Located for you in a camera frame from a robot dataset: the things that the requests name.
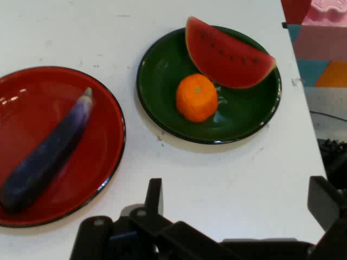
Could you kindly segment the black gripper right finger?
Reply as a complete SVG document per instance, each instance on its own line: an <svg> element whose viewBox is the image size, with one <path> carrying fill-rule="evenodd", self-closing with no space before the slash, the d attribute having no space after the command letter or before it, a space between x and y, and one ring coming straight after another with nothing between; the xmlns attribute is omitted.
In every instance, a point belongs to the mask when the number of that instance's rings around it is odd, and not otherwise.
<svg viewBox="0 0 347 260"><path fill-rule="evenodd" d="M325 231L308 259L346 259L346 196L322 176L311 176L307 207Z"/></svg>

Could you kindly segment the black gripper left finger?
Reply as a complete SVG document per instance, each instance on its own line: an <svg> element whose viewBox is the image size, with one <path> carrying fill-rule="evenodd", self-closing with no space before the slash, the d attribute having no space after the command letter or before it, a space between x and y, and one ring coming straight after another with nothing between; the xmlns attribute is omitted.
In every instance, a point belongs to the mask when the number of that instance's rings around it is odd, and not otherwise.
<svg viewBox="0 0 347 260"><path fill-rule="evenodd" d="M184 222L172 223L159 213L161 179L151 179L145 203L113 222L85 219L71 259L224 259L225 249Z"/></svg>

